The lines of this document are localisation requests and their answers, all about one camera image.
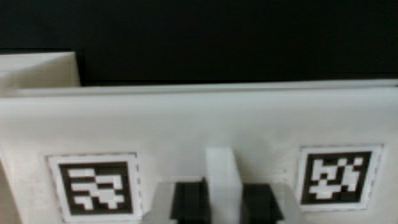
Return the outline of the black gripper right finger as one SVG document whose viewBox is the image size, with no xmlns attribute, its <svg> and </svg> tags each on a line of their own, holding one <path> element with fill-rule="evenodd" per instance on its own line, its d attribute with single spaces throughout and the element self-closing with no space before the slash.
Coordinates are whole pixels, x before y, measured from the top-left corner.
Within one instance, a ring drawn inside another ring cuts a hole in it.
<svg viewBox="0 0 398 224">
<path fill-rule="evenodd" d="M 244 185 L 240 224 L 278 224 L 285 220 L 274 191 L 267 183 Z"/>
</svg>

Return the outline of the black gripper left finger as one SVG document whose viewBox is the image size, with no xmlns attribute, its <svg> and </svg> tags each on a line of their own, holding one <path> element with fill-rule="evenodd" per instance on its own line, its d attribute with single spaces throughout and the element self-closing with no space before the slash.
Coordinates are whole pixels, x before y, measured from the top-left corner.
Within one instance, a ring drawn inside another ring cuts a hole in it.
<svg viewBox="0 0 398 224">
<path fill-rule="evenodd" d="M 173 196 L 171 219 L 176 224 L 212 224 L 208 182 L 178 182 Z"/>
</svg>

